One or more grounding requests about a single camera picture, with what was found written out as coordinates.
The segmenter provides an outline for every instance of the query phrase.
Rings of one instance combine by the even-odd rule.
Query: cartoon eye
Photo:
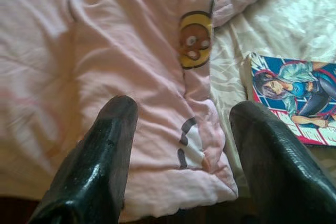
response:
[[[197,38],[195,36],[190,36],[186,40],[186,44],[187,44],[187,46],[192,46],[193,44],[196,43],[196,41],[197,41]]]
[[[210,45],[210,42],[209,42],[208,40],[203,40],[203,41],[201,42],[201,47],[202,47],[202,48],[208,48],[209,45]]]
[[[194,51],[189,51],[188,53],[188,56],[191,57],[191,58],[195,58],[197,56],[197,53],[194,52]]]

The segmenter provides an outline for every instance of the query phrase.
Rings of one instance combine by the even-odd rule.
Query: anime character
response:
[[[186,13],[180,21],[180,62],[184,69],[206,64],[211,50],[212,21],[200,10]]]
[[[321,62],[292,63],[283,65],[279,74],[271,71],[256,73],[255,88],[265,97],[282,100],[291,120],[296,124],[313,124],[328,127],[336,121],[336,111],[325,116],[317,116],[329,103],[336,100],[336,82],[320,68],[327,65]],[[309,97],[306,104],[298,111],[296,98]]]

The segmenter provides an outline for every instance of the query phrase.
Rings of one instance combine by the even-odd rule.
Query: comic book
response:
[[[307,145],[336,147],[336,64],[252,53],[249,99],[262,103]]]

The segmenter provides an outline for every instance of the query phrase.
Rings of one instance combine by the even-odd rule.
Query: dark floor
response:
[[[37,201],[17,198],[0,198],[1,223],[24,224],[37,206]],[[240,224],[245,215],[254,215],[255,206],[251,199],[240,198],[233,202],[224,202],[210,207],[197,207],[180,210],[171,216],[160,218],[148,217],[129,224],[179,224],[179,223],[229,223]]]

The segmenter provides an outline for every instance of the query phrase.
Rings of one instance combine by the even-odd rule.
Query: purple hair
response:
[[[258,90],[258,92],[273,100],[282,100],[287,93],[285,90],[283,90],[281,94],[276,94],[273,89],[265,86],[267,82],[278,80],[279,79],[277,76],[270,71],[258,72],[253,77],[254,87]]]

